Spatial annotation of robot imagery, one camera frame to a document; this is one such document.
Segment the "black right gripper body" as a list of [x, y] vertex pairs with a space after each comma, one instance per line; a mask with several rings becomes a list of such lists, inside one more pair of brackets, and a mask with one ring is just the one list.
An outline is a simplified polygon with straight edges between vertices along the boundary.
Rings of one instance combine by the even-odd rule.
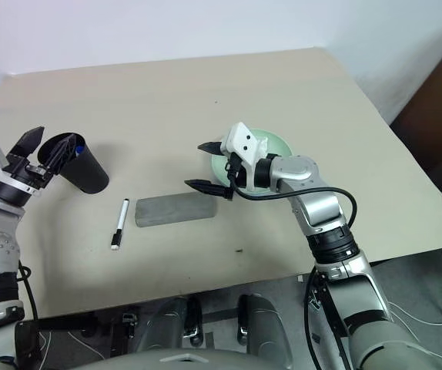
[[245, 169], [242, 166], [242, 159], [236, 153], [228, 155], [225, 171], [227, 172], [229, 186], [224, 190], [223, 197], [232, 200], [233, 194], [239, 188], [245, 187]]

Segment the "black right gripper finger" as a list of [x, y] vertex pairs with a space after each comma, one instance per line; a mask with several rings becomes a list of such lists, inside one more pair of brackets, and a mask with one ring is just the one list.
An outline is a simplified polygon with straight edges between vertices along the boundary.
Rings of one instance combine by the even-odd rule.
[[200, 180], [200, 179], [185, 180], [184, 184], [206, 195], [214, 197], [222, 197], [223, 199], [232, 198], [231, 187], [225, 187], [222, 185], [214, 184], [209, 180]]
[[222, 143], [220, 141], [210, 141], [201, 143], [197, 146], [198, 150], [201, 150], [203, 152], [209, 153], [211, 155], [223, 155], [224, 152], [222, 151]]

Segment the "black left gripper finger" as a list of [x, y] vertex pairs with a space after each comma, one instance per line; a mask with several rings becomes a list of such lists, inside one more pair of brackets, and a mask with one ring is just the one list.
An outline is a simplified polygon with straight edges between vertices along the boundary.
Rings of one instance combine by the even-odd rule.
[[45, 127], [38, 126], [26, 131], [14, 145], [14, 158], [26, 159], [39, 147]]
[[62, 168], [75, 156], [77, 136], [72, 133], [60, 139], [51, 149], [45, 161], [46, 169], [52, 175], [58, 175]]

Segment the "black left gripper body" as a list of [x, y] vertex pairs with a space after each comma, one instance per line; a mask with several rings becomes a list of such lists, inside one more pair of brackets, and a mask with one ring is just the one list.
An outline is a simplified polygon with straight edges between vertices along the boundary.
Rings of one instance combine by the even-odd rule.
[[9, 153], [6, 159], [8, 166], [4, 171], [9, 173], [11, 178], [36, 190], [45, 188], [54, 176], [54, 173], [45, 166], [30, 164], [27, 157]]

